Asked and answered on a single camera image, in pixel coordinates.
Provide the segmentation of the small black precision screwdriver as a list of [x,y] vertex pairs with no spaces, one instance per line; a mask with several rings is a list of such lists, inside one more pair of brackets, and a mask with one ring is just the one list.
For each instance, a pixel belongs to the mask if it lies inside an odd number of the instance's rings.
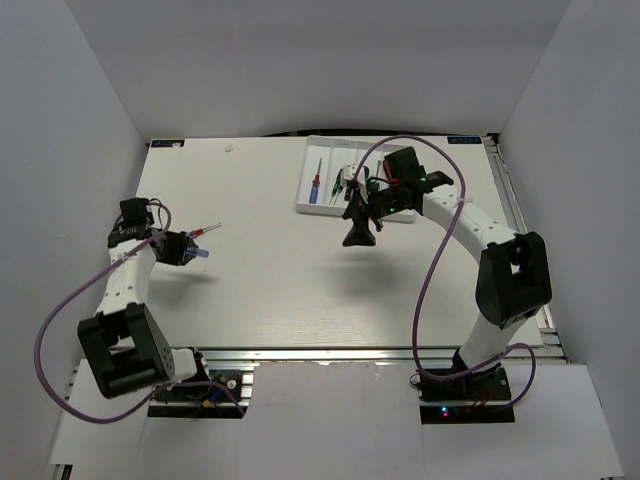
[[337,198],[338,198],[340,192],[342,191],[342,189],[343,189],[342,184],[338,184],[336,182],[336,179],[335,179],[334,185],[333,185],[332,190],[331,190],[331,196],[330,196],[330,200],[329,200],[329,205],[334,205],[336,203]]

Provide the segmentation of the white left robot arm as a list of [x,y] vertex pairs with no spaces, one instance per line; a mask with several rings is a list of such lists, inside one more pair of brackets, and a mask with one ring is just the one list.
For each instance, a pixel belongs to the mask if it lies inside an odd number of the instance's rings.
[[173,348],[148,306],[149,283],[158,263],[182,267],[207,258],[196,239],[200,231],[171,231],[152,213],[167,207],[157,198],[120,202],[120,215],[107,238],[110,270],[102,300],[77,335],[101,394],[115,398],[149,387],[177,386],[199,399],[211,374],[194,348]]

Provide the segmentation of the blue handled screwdriver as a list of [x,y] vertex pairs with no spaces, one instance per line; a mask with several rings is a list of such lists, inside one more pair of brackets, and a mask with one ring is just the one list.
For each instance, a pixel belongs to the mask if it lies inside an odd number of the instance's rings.
[[317,203],[317,198],[318,198],[318,193],[319,193],[319,187],[321,184],[321,169],[322,169],[322,159],[319,159],[318,162],[318,166],[317,166],[317,171],[316,174],[314,176],[314,179],[312,180],[312,185],[311,185],[311,189],[310,189],[310,194],[309,194],[309,203],[310,204],[316,204]]
[[186,253],[192,257],[208,258],[209,251],[199,247],[188,247]]

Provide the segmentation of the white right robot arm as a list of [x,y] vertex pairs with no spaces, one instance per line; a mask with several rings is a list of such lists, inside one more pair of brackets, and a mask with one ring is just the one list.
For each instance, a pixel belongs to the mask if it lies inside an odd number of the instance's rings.
[[369,193],[365,206],[371,220],[413,210],[445,230],[435,261],[456,240],[477,262],[474,326],[454,354],[449,374],[423,374],[430,380],[451,380],[459,396],[475,398],[488,385],[485,371],[511,350],[518,330],[551,301],[545,242],[535,232],[519,233],[486,214],[468,197],[459,168],[454,178],[427,172],[415,150],[405,147],[384,158],[383,171],[387,188]]

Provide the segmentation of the red handled thin screwdriver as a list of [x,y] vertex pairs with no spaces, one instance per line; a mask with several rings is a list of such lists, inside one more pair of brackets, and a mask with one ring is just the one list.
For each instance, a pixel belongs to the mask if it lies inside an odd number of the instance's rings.
[[202,235],[205,235],[206,233],[209,233],[217,228],[220,228],[222,226],[221,222],[217,222],[213,225],[209,225],[209,226],[205,226],[205,227],[201,227],[201,228],[197,228],[194,230],[191,230],[188,232],[188,236],[190,238],[198,238]]

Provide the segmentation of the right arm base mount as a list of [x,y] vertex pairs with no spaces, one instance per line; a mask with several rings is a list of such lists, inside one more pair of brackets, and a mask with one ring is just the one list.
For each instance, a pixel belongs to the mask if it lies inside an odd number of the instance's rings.
[[457,380],[435,381],[416,371],[409,379],[419,393],[423,425],[515,422],[511,389],[501,364]]

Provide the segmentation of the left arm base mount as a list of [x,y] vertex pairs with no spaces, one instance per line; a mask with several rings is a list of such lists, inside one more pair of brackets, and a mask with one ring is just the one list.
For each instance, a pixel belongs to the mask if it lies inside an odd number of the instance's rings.
[[211,365],[202,351],[195,351],[196,374],[177,387],[158,393],[150,402],[150,418],[234,419],[248,409],[245,371]]

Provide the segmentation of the red curved utility knife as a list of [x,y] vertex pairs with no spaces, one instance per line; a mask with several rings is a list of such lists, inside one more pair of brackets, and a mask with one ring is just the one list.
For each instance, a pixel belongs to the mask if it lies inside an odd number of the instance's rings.
[[390,173],[389,164],[388,164],[387,160],[383,161],[383,167],[384,167],[386,178],[388,180],[391,180],[393,177],[392,177],[392,174]]

